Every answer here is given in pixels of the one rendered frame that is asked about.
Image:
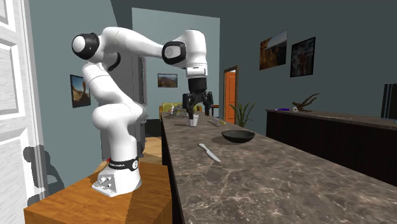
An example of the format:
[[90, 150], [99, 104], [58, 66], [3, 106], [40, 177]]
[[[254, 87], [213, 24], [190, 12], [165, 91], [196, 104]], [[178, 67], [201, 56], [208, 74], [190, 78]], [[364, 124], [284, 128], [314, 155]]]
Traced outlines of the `wall picture with landscape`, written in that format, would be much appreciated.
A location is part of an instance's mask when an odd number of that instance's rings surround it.
[[158, 88], [177, 88], [178, 75], [177, 74], [162, 74], [158, 75]]

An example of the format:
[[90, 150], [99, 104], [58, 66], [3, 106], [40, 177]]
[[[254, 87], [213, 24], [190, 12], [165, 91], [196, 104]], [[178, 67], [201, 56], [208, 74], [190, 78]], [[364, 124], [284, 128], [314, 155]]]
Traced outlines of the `black television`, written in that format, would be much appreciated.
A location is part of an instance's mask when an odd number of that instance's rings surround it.
[[397, 123], [397, 83], [384, 85], [380, 117]]

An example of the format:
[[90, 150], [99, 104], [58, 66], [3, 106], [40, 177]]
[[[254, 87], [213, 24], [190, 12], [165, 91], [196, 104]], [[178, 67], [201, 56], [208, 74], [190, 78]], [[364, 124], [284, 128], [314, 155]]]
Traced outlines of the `wall picture with rock arch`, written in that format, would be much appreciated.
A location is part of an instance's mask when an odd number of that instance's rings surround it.
[[69, 75], [71, 86], [71, 102], [73, 108], [91, 105], [90, 89], [81, 76]]

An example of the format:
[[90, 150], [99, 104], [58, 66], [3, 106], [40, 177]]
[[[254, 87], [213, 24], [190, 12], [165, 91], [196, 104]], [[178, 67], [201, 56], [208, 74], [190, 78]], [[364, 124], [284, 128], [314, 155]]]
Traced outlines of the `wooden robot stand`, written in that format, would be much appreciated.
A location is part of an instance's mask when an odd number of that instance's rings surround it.
[[140, 163], [142, 185], [108, 197], [92, 189], [97, 174], [24, 209], [25, 224], [181, 224], [173, 217], [168, 168]]

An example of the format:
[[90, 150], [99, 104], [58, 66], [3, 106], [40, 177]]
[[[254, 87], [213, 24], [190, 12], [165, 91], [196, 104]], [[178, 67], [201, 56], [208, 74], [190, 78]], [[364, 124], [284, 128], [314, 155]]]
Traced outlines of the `silver knife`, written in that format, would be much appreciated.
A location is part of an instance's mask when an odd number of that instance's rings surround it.
[[211, 159], [213, 159], [216, 162], [221, 162], [221, 160], [209, 148], [207, 148], [205, 144], [198, 143], [198, 146], [202, 148]]

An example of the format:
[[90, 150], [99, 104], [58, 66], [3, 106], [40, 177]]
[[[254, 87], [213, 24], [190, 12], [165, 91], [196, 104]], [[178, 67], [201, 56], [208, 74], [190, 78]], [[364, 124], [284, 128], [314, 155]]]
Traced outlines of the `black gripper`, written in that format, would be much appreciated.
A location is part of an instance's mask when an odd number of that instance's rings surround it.
[[183, 94], [183, 108], [188, 113], [188, 118], [193, 119], [194, 106], [195, 106], [195, 96], [200, 96], [200, 101], [204, 105], [205, 116], [210, 115], [210, 109], [213, 102], [212, 92], [206, 92], [207, 90], [207, 78], [190, 78], [188, 80], [188, 88], [190, 93]]

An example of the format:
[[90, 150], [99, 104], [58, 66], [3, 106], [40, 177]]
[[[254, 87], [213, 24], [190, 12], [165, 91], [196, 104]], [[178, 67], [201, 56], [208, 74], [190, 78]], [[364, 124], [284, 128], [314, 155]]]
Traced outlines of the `green potted plant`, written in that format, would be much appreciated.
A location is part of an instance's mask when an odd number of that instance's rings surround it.
[[233, 106], [230, 104], [232, 109], [235, 112], [235, 119], [237, 120], [237, 125], [240, 127], [245, 127], [248, 121], [250, 121], [249, 115], [253, 107], [255, 106], [255, 103], [247, 103], [245, 106], [243, 106], [241, 103], [238, 103], [238, 105]]

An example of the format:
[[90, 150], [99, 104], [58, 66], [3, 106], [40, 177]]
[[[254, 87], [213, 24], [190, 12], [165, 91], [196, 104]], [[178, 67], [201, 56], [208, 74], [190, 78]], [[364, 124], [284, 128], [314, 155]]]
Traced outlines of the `white panelled door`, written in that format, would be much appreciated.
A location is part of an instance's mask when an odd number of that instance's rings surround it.
[[45, 198], [29, 0], [0, 0], [0, 224]]

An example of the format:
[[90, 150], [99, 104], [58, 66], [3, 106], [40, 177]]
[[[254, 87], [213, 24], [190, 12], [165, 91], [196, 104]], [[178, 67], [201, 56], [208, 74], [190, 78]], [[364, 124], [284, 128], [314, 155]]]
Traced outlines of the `yellow sofa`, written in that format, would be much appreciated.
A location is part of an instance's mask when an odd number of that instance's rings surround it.
[[[159, 119], [162, 118], [162, 112], [171, 112], [173, 109], [180, 107], [182, 108], [182, 102], [164, 102], [159, 106]], [[193, 108], [194, 111], [202, 111], [202, 106], [197, 104]]]

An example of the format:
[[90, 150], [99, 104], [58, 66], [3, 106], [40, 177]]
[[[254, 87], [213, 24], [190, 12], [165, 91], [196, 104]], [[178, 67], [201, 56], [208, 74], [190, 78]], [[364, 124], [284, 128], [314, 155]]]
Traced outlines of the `grey refrigerator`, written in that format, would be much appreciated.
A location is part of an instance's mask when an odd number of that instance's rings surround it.
[[[146, 105], [146, 80], [143, 76], [143, 66], [141, 58], [137, 55], [122, 54], [120, 64], [110, 72], [112, 79], [119, 88], [133, 101]], [[137, 139], [137, 152], [143, 158], [145, 147], [145, 124], [135, 123], [128, 126], [129, 134]]]

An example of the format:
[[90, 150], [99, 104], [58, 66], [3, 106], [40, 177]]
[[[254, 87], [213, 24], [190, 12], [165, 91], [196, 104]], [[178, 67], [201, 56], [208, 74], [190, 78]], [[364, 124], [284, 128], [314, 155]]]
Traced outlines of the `orange door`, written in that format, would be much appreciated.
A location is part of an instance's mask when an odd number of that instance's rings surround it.
[[230, 105], [236, 106], [238, 103], [239, 67], [225, 69], [223, 81], [223, 119], [229, 123], [237, 123], [237, 115]]

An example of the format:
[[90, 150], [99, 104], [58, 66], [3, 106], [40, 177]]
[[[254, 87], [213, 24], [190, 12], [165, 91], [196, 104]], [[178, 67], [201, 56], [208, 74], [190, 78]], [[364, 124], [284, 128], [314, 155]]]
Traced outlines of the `dark wall picture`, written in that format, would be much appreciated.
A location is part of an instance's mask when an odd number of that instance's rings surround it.
[[291, 47], [290, 77], [313, 75], [316, 38], [295, 43]]

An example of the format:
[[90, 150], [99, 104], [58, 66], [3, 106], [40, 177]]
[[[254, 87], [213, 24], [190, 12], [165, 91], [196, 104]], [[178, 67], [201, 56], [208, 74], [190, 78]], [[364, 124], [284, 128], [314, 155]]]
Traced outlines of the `dark sideboard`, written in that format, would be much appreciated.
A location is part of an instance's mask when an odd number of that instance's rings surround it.
[[397, 186], [397, 123], [393, 120], [268, 109], [266, 136]]

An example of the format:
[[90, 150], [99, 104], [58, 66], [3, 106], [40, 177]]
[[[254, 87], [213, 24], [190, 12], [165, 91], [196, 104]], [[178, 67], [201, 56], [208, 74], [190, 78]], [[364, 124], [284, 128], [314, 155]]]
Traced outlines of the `grey utensil with yellow tip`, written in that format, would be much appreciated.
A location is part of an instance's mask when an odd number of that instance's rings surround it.
[[222, 121], [222, 120], [220, 120], [219, 118], [216, 118], [216, 117], [211, 117], [208, 120], [208, 122], [210, 124], [213, 124], [213, 125], [217, 126], [217, 127], [221, 127], [222, 125], [226, 125], [226, 122], [224, 122], [224, 121]]

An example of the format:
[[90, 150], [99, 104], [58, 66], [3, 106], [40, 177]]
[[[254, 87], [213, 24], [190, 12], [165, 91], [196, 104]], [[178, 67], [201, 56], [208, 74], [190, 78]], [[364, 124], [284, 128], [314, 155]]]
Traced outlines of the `black bowl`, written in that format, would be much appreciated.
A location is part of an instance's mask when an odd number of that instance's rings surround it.
[[254, 138], [255, 133], [248, 130], [226, 130], [221, 135], [232, 143], [246, 143]]

